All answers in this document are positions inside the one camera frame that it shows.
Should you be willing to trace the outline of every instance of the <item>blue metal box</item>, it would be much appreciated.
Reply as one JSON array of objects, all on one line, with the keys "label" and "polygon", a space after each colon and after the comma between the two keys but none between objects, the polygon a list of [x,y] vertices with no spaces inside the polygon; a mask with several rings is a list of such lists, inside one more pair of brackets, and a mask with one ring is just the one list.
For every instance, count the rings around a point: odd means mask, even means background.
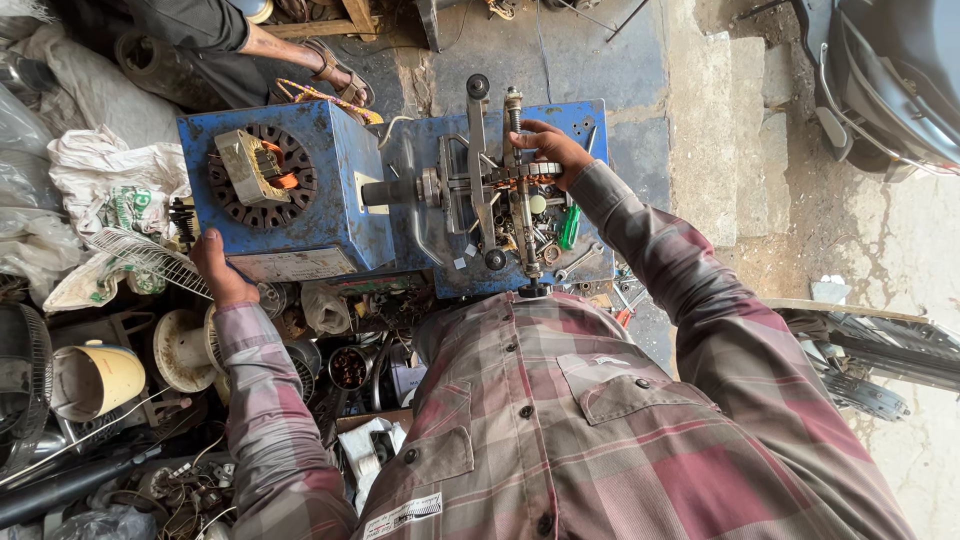
[{"label": "blue metal box", "polygon": [[[316,170],[316,198],[290,223],[267,229],[234,219],[211,188],[213,137],[247,125],[293,135]],[[373,270],[394,259],[390,215],[362,206],[360,185],[383,181],[377,138],[326,101],[178,118],[201,228],[215,227],[237,269],[255,281],[291,282]]]}]

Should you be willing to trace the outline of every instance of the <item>man's right hand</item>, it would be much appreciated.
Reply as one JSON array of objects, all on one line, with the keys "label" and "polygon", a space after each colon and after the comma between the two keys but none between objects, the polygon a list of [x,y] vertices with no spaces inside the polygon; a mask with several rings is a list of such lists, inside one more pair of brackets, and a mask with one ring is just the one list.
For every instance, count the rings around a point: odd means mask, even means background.
[{"label": "man's right hand", "polygon": [[547,158],[564,167],[564,173],[554,179],[554,184],[566,191],[577,174],[593,163],[593,157],[583,146],[566,136],[559,128],[539,120],[521,120],[520,128],[532,134],[510,134],[510,142],[516,148],[537,149],[537,159]]}]

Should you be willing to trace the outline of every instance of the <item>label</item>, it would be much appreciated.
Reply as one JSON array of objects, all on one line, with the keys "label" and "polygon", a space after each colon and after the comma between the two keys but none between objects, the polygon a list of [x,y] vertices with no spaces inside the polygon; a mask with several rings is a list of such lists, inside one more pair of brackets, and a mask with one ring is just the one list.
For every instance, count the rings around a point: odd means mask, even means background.
[{"label": "label", "polygon": [[340,248],[279,253],[240,255],[227,261],[255,282],[305,282],[352,274],[356,267]]},{"label": "label", "polygon": [[611,364],[623,364],[623,365],[625,365],[625,366],[629,366],[629,365],[630,365],[630,362],[625,362],[625,361],[623,361],[623,360],[618,360],[618,359],[616,359],[616,358],[611,358],[611,357],[609,357],[609,356],[600,356],[599,358],[596,359],[596,362],[597,362],[597,365],[598,365],[598,366],[599,366],[599,365],[606,364],[606,363],[611,363]]},{"label": "label", "polygon": [[422,499],[413,499],[390,513],[370,520],[363,531],[363,540],[373,540],[403,527],[408,523],[424,520],[444,511],[444,494],[434,493]]}]

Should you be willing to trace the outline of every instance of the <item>yellow container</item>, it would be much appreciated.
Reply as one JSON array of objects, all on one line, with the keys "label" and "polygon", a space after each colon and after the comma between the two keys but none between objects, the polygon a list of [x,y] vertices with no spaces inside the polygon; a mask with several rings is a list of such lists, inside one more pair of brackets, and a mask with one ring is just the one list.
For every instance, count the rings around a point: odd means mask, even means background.
[{"label": "yellow container", "polygon": [[130,349],[91,340],[54,352],[50,407],[72,422],[88,422],[139,395],[143,364]]}]

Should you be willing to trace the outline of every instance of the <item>metal rack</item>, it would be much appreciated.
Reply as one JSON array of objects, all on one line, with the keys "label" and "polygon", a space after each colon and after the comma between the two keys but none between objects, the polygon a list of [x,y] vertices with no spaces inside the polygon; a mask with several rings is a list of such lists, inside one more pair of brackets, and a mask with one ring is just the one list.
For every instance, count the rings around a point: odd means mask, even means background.
[{"label": "metal rack", "polygon": [[139,270],[213,300],[210,289],[187,256],[165,250],[139,233],[106,227],[91,236],[87,243]]}]

